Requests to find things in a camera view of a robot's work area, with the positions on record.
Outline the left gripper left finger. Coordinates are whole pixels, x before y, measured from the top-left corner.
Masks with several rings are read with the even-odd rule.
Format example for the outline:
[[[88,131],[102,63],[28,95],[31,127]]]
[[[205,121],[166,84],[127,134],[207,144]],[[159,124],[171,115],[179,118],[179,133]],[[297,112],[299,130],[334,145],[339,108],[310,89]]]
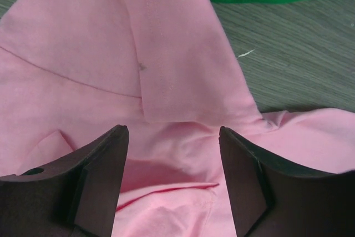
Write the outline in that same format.
[[[57,160],[1,177],[2,236],[110,236],[128,152],[117,125]]]

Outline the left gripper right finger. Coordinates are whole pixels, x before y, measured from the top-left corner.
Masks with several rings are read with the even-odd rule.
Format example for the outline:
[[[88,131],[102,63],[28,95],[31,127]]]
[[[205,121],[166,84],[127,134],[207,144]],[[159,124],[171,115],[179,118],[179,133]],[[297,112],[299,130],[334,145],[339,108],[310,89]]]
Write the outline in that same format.
[[[354,235],[354,171],[297,164],[226,127],[219,144],[238,236]]]

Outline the pink t shirt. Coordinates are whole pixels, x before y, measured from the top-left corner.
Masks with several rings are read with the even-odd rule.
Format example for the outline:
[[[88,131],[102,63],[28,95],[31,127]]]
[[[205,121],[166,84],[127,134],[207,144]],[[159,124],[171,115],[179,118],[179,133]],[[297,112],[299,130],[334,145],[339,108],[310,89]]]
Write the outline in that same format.
[[[114,236],[235,236],[226,126],[311,168],[354,168],[354,114],[260,113],[209,0],[18,0],[1,19],[1,174],[130,133]]]

